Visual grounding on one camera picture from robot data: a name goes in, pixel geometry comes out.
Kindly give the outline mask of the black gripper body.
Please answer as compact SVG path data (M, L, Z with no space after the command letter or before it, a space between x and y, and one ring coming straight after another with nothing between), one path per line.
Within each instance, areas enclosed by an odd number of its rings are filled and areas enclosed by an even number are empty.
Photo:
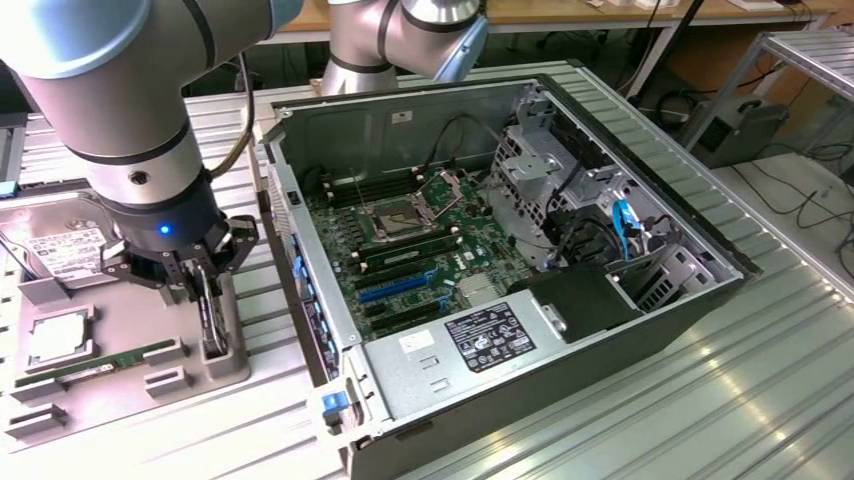
M104 200L121 238L145 252L192 253L212 249L225 236L228 224L211 192L184 192L149 205Z

